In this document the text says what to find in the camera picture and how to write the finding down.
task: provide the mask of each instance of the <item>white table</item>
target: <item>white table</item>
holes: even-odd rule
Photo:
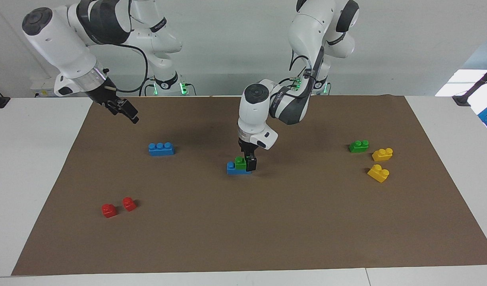
[[[487,129],[452,98],[407,97],[487,236]],[[12,99],[0,110],[0,285],[467,286],[487,265],[213,273],[9,277],[91,105],[87,98]]]

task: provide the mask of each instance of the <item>red toy brick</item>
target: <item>red toy brick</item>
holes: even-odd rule
[[[115,206],[106,203],[105,205],[102,206],[102,214],[105,217],[110,218],[112,216],[118,215],[118,211],[116,210]]]
[[[135,208],[137,208],[136,203],[134,203],[134,201],[130,197],[124,198],[123,201],[122,201],[122,203],[124,205],[124,208],[128,212],[130,212],[131,210],[134,210]]]

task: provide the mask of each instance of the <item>brown mat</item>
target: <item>brown mat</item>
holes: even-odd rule
[[[487,264],[487,239],[403,97],[314,97],[300,124],[270,119],[274,148],[231,177],[239,100],[132,98],[137,125],[92,106],[13,275]],[[348,152],[356,139],[369,151]],[[149,156],[156,141],[177,154]],[[386,147],[380,184],[366,171]],[[102,216],[127,196],[136,210]]]

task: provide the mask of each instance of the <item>green toy brick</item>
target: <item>green toy brick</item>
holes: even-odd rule
[[[240,156],[235,158],[235,169],[236,170],[246,170],[247,169],[246,161]]]
[[[349,151],[352,153],[366,152],[369,148],[369,141],[367,140],[357,140],[349,145]]]

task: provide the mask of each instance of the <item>yellow toy brick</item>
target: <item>yellow toy brick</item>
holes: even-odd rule
[[[372,158],[374,159],[374,162],[387,161],[393,155],[394,150],[392,150],[392,148],[387,148],[374,151],[374,153],[372,154]]]
[[[381,165],[376,164],[372,166],[367,174],[373,177],[376,181],[383,183],[388,178],[390,172],[387,169],[381,168]]]

